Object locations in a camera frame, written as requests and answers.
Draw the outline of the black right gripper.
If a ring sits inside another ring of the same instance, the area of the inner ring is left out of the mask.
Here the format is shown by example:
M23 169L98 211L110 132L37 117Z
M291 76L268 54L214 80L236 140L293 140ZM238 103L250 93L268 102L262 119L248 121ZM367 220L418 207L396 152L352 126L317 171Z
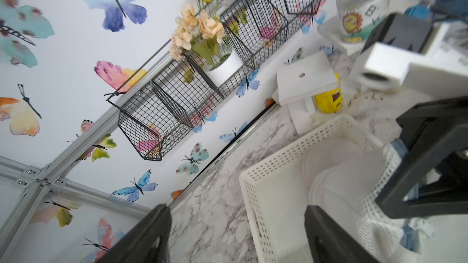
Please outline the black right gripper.
M408 152L376 204L392 219L467 214L468 97L417 103L401 114Z

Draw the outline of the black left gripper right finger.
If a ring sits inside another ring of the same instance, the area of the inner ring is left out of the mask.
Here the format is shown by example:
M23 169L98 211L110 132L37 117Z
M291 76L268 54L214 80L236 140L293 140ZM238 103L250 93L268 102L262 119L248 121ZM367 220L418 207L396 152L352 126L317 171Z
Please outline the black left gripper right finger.
M319 206L307 206L305 231L315 263L377 262Z

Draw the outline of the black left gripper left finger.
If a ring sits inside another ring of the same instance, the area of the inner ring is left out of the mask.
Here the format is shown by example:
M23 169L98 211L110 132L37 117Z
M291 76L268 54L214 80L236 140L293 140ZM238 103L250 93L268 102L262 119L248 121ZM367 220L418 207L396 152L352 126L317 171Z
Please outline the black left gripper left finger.
M170 208L157 205L97 262L169 263L171 225Z

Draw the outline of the white mesh laundry bag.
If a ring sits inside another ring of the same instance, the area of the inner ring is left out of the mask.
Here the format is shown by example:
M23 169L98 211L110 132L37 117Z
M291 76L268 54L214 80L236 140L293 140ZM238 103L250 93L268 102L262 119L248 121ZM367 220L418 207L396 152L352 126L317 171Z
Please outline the white mesh laundry bag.
M422 217L395 217L379 201L408 153L399 141L320 172L309 201L380 263L420 263L434 232Z

